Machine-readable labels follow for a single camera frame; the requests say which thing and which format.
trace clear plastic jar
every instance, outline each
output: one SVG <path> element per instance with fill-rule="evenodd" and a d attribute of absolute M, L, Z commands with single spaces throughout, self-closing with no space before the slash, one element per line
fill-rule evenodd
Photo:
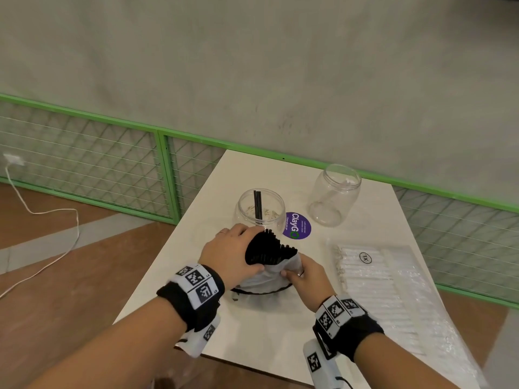
<path fill-rule="evenodd" d="M 331 164 L 321 172 L 308 199 L 308 213 L 325 227 L 343 222 L 359 196 L 362 178 L 351 168 Z"/>
<path fill-rule="evenodd" d="M 254 191 L 261 191 L 263 217 L 261 220 L 256 219 L 255 216 Z M 286 217 L 285 203 L 281 196 L 265 188 L 254 188 L 245 191 L 238 200 L 233 220 L 235 223 L 241 222 L 249 227 L 263 225 L 265 228 L 272 229 L 272 232 L 281 238 Z"/>

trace person's left arm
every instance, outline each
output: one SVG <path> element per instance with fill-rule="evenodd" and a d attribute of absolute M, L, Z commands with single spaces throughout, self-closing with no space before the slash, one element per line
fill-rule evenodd
<path fill-rule="evenodd" d="M 199 263 L 212 268 L 225 289 L 234 288 L 263 270 L 262 265 L 245 262 L 247 246 L 263 230 L 243 224 L 223 229 L 205 245 Z M 46 371 L 29 388 L 145 387 L 186 328 L 172 304 L 156 297 Z"/>

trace wristband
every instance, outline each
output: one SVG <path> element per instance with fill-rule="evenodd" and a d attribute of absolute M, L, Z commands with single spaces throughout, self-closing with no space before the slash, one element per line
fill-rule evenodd
<path fill-rule="evenodd" d="M 331 357 L 340 352 L 354 362 L 355 351 L 362 340 L 372 333 L 384 334 L 377 321 L 348 294 L 329 297 L 315 318 L 317 340 L 324 342 L 328 349 L 323 351 Z"/>
<path fill-rule="evenodd" d="M 197 263 L 179 270 L 157 295 L 171 303 L 186 323 L 186 331 L 199 331 L 216 317 L 224 292 L 220 276 L 210 267 Z"/>

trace gray wall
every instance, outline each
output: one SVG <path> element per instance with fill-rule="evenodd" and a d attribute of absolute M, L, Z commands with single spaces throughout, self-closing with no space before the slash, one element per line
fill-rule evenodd
<path fill-rule="evenodd" d="M 0 92 L 519 204 L 519 3 L 0 5 Z"/>

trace gray floor stripe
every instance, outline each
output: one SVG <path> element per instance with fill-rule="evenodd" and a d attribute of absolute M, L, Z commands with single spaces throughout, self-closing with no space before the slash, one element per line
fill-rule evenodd
<path fill-rule="evenodd" d="M 139 228 L 151 222 L 144 218 L 122 213 L 88 222 L 80 225 L 81 235 L 75 248 Z M 75 238 L 76 227 L 4 248 L 0 250 L 0 274 L 63 254 L 70 248 Z"/>
<path fill-rule="evenodd" d="M 510 309 L 483 368 L 490 387 L 516 389 L 519 382 L 519 310 Z"/>

